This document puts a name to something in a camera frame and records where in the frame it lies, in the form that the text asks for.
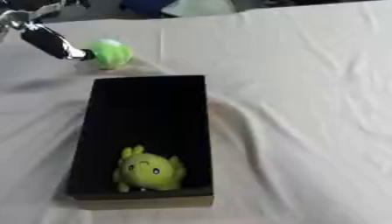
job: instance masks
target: table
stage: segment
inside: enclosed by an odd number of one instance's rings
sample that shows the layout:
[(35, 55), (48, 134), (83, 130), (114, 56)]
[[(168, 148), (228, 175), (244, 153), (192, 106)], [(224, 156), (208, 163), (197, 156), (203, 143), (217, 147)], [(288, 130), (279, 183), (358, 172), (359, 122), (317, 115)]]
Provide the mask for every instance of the table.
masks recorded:
[[(391, 11), (380, 1), (50, 25), (77, 46), (119, 39), (148, 64), (112, 73), (50, 58), (12, 33), (0, 45), (0, 221), (390, 223)], [(158, 72), (206, 75), (214, 206), (61, 204), (93, 79)]]

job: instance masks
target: green toy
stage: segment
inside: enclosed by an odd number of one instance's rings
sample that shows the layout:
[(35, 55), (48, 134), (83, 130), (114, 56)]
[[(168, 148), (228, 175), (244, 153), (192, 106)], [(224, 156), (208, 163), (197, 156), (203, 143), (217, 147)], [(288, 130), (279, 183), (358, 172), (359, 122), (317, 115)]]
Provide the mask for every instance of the green toy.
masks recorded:
[(166, 159), (144, 153), (144, 147), (125, 148), (113, 173), (113, 181), (120, 193), (127, 193), (132, 186), (152, 190), (179, 189), (186, 168), (178, 157)]
[(93, 42), (89, 49), (94, 53), (100, 69), (117, 69), (126, 64), (133, 55), (132, 50), (113, 39), (101, 39)]

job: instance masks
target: green plush toy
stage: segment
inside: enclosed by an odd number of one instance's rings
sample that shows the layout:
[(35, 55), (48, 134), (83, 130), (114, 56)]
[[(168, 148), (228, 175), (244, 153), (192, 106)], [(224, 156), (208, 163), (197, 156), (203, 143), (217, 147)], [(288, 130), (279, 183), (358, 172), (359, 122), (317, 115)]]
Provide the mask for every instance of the green plush toy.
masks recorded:
[(113, 39), (101, 39), (93, 42), (89, 49), (94, 53), (100, 69), (117, 69), (132, 58), (132, 50)]
[(166, 159), (144, 153), (144, 147), (125, 148), (113, 173), (117, 190), (127, 193), (132, 186), (152, 190), (179, 189), (186, 168), (177, 157)]

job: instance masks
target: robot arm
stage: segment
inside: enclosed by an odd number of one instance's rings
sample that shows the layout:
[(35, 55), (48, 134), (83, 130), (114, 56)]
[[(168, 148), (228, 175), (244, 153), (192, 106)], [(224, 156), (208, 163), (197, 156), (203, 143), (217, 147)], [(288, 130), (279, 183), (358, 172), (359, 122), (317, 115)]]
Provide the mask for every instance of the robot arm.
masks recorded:
[(0, 43), (3, 41), (9, 29), (14, 29), (20, 31), (21, 39), (57, 59), (93, 59), (95, 56), (90, 50), (77, 49), (56, 31), (33, 22), (34, 19), (44, 14), (58, 10), (59, 6), (46, 5), (33, 12), (26, 10), (4, 11), (0, 15)]

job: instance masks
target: plush toy mouth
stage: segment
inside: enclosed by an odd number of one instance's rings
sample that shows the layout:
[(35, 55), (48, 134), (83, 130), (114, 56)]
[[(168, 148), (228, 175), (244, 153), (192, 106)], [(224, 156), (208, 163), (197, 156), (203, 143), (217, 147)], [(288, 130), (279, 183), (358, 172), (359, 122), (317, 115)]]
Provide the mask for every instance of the plush toy mouth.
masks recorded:
[(147, 161), (142, 161), (142, 162), (140, 162), (139, 164), (140, 164), (140, 165), (141, 165), (141, 164), (147, 164), (147, 165), (150, 165), (150, 163), (149, 163), (149, 162), (147, 162)]

